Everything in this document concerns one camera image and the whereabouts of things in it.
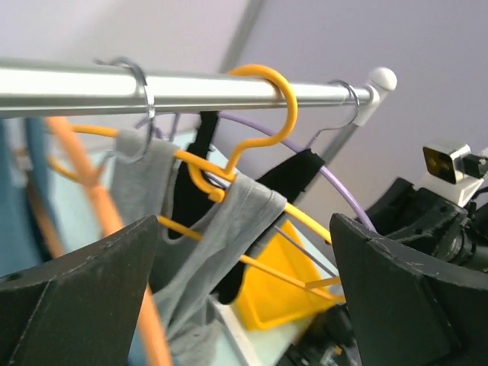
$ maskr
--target metal rod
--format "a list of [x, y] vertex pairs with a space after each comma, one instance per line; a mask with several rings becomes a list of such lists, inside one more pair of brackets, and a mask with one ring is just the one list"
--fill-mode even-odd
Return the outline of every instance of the metal rod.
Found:
[[[147, 72], [157, 111], [283, 108], [275, 88], [261, 79], [187, 72]], [[293, 84], [301, 107], [352, 104], [339, 85]], [[0, 58], [0, 117], [143, 113], [129, 69]], [[355, 88], [362, 104], [368, 88]]]

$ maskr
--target hanger hook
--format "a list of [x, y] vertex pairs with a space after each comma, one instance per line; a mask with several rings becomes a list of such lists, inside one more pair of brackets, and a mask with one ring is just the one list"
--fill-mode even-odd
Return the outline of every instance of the hanger hook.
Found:
[[154, 119], [156, 118], [156, 102], [155, 102], [154, 94], [151, 91], [151, 88], [147, 85], [146, 74], [140, 68], [139, 65], [137, 65], [134, 61], [132, 61], [128, 57], [124, 57], [124, 56], [117, 57], [116, 59], [113, 59], [109, 63], [96, 59], [95, 63], [99, 65], [126, 67], [132, 72], [134, 78], [136, 79], [139, 93], [142, 92], [146, 100], [146, 113], [147, 113], [146, 122], [148, 123], [144, 145], [140, 148], [140, 150], [134, 156], [127, 156], [116, 150], [108, 151], [107, 154], [104, 156], [104, 158], [101, 160], [101, 163], [97, 167], [97, 172], [95, 173], [95, 179], [98, 179], [100, 177], [100, 174], [103, 172], [103, 169], [107, 161], [112, 156], [119, 159], [125, 164], [134, 164], [135, 162], [139, 162], [146, 155], [149, 145], [151, 143], [151, 139], [153, 138], [154, 130], [156, 128], [154, 124]]
[[319, 135], [323, 131], [341, 130], [342, 128], [347, 127], [350, 124], [352, 124], [356, 120], [356, 117], [358, 116], [359, 107], [361, 106], [361, 102], [359, 101], [358, 94], [356, 93], [356, 91], [354, 90], [354, 88], [351, 86], [351, 84], [349, 84], [347, 82], [344, 82], [342, 80], [332, 80], [331, 82], [329, 82], [329, 84], [342, 85], [344, 88], [348, 89], [349, 94], [352, 95], [352, 97], [354, 98], [355, 112], [354, 112], [351, 120], [347, 124], [344, 124], [344, 125], [338, 126], [338, 127], [325, 127], [325, 128], [321, 128], [320, 130], [318, 130], [315, 133], [315, 135], [313, 135], [313, 137], [310, 139], [310, 141], [308, 142], [308, 144], [305, 145], [305, 149], [310, 149], [312, 147], [313, 143], [315, 142], [315, 140], [317, 140], [317, 137], [319, 137]]
[[286, 80], [286, 78], [283, 77], [283, 75], [278, 71], [263, 65], [243, 65], [230, 70], [228, 74], [239, 76], [258, 76], [270, 82], [274, 86], [278, 97], [284, 98], [287, 102], [287, 118], [281, 130], [279, 130], [275, 135], [247, 139], [238, 143], [234, 150], [230, 153], [229, 161], [223, 170], [226, 174], [229, 174], [234, 170], [244, 150], [252, 147], [272, 146], [286, 139], [295, 127], [298, 117], [297, 96], [295, 95], [294, 90], [292, 89], [288, 80]]

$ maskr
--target yellow plastic container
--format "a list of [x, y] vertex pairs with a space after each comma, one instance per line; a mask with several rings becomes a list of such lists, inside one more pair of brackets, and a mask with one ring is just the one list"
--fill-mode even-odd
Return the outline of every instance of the yellow plastic container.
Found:
[[[286, 221], [281, 229], [302, 245], [290, 221]], [[258, 260], [303, 282], [321, 279], [313, 262], [279, 233], [273, 236]], [[241, 320], [249, 330], [269, 329], [327, 310], [334, 305], [331, 300], [318, 297], [256, 268], [247, 270], [236, 303]]]

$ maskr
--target white end cap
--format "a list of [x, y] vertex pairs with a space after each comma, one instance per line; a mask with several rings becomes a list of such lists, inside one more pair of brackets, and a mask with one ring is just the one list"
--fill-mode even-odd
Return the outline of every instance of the white end cap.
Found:
[[397, 76], [387, 67], [377, 67], [371, 71], [369, 79], [380, 88], [386, 89], [389, 92], [397, 88]]

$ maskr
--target yellow hanger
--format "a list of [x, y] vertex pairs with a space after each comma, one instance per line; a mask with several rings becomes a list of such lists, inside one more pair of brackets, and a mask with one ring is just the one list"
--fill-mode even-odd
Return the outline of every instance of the yellow hanger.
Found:
[[[233, 170], [244, 150], [251, 149], [252, 147], [273, 146], [286, 139], [286, 137], [293, 130], [298, 117], [298, 103], [294, 90], [292, 89], [288, 80], [286, 80], [283, 75], [276, 70], [263, 65], [244, 65], [239, 66], [228, 73], [231, 75], [240, 76], [256, 75], [267, 79], [275, 88], [277, 88], [278, 93], [280, 91], [283, 93], [283, 96], [287, 101], [287, 119], [281, 130], [273, 136], [247, 139], [238, 143], [234, 150], [230, 153], [229, 161], [227, 162], [226, 167], [220, 170], [220, 173], [224, 175], [231, 175], [233, 173]], [[208, 183], [197, 166], [189, 165], [188, 171], [190, 172], [191, 180], [202, 191], [208, 193], [209, 199], [217, 203], [222, 202], [223, 198], [225, 197], [225, 191], [222, 188]]]

